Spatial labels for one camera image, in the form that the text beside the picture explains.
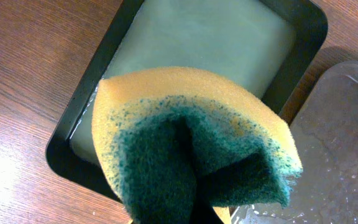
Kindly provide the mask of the yellow green sponge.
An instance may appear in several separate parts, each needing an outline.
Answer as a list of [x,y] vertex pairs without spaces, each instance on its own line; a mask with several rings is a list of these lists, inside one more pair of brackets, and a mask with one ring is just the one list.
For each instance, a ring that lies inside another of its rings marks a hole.
[[287,206],[303,171],[284,120],[243,87],[196,68],[101,80],[91,133],[134,223],[229,223],[231,207]]

